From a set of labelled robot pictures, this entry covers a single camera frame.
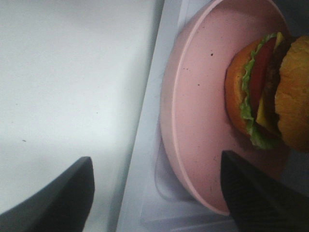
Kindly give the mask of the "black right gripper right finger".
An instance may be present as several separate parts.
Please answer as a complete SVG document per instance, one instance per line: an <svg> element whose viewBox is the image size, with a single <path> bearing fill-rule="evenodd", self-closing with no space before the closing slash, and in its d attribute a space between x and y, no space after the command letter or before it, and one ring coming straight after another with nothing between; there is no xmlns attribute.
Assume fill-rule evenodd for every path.
<svg viewBox="0 0 309 232"><path fill-rule="evenodd" d="M307 232L309 199L233 151L221 156L221 188L241 232Z"/></svg>

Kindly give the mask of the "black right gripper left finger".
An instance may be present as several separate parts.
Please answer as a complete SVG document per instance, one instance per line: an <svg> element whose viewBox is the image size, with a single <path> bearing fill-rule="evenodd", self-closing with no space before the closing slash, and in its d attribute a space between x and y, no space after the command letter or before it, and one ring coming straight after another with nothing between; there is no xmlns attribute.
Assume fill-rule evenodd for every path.
<svg viewBox="0 0 309 232"><path fill-rule="evenodd" d="M81 232L95 193L93 164L81 157L40 191L0 216L2 232Z"/></svg>

